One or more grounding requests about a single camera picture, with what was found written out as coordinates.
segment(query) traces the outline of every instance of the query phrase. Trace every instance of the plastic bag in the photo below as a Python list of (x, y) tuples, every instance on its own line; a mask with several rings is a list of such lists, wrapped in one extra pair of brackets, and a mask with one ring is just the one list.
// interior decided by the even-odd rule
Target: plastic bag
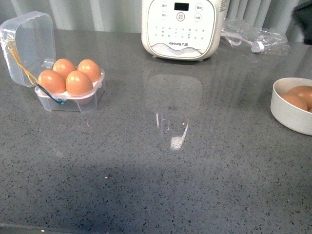
[(276, 29), (255, 28), (243, 19), (226, 19), (221, 41), (242, 50), (262, 55), (287, 55), (290, 47), (287, 37)]

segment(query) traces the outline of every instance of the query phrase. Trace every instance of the digital display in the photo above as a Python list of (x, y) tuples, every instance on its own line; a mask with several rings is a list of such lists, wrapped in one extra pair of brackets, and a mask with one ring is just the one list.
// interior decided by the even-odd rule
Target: digital display
[(189, 4), (188, 3), (175, 3), (175, 10), (176, 11), (188, 11), (189, 10)]

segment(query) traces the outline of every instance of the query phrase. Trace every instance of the yellow string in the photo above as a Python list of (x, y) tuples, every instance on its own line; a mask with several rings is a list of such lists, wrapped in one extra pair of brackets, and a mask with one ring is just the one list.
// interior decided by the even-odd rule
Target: yellow string
[(14, 45), (12, 44), (12, 42), (11, 42), (11, 41), (8, 41), (8, 44), (9, 44), (10, 47), (11, 47), (11, 48), (10, 48), (10, 51), (11, 51), (11, 53), (12, 53), (14, 59), (16, 60), (16, 62), (18, 63), (18, 65), (23, 69), (23, 71), (24, 71), (25, 74), (27, 75), (27, 77), (28, 77), (30, 83), (31, 83), (32, 85), (36, 86), (37, 83), (38, 83), (37, 78), (36, 78), (34, 75), (32, 75), (32, 74), (24, 67), (24, 65), (22, 64), (22, 62), (21, 62), (21, 60), (20, 60), (20, 58), (19, 58), (18, 52), (16, 51), (16, 49), (15, 49)]

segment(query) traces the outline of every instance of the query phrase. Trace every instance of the brown egg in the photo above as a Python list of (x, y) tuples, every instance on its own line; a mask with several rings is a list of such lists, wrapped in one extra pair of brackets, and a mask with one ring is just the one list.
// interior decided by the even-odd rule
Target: brown egg
[(101, 70), (99, 66), (90, 59), (81, 61), (77, 70), (86, 74), (92, 82), (98, 81), (101, 77)]
[(312, 108), (312, 86), (296, 86), (291, 88), (288, 93), (297, 94), (306, 102), (308, 109)]
[(308, 108), (307, 108), (307, 105), (306, 103), (304, 102), (304, 100), (299, 97), (298, 95), (296, 94), (289, 94), (289, 93), (285, 93), (285, 94), (280, 94), (280, 96), (288, 103), (304, 110), (304, 111), (307, 111)]
[(52, 70), (59, 73), (66, 80), (68, 74), (76, 70), (76, 67), (71, 61), (61, 58), (54, 63)]
[(66, 79), (67, 93), (73, 97), (87, 95), (93, 89), (90, 78), (81, 71), (71, 72)]
[(38, 84), (51, 94), (61, 94), (66, 91), (64, 78), (57, 72), (45, 70), (38, 77)]

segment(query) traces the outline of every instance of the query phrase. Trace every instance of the gray countertop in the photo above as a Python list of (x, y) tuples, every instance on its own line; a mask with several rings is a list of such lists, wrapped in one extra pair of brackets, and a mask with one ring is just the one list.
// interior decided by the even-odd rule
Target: gray countertop
[(202, 62), (153, 58), (140, 34), (55, 31), (92, 59), (97, 109), (45, 111), (0, 57), (0, 224), (77, 233), (312, 233), (312, 138), (272, 116), (273, 83), (312, 78), (312, 47)]

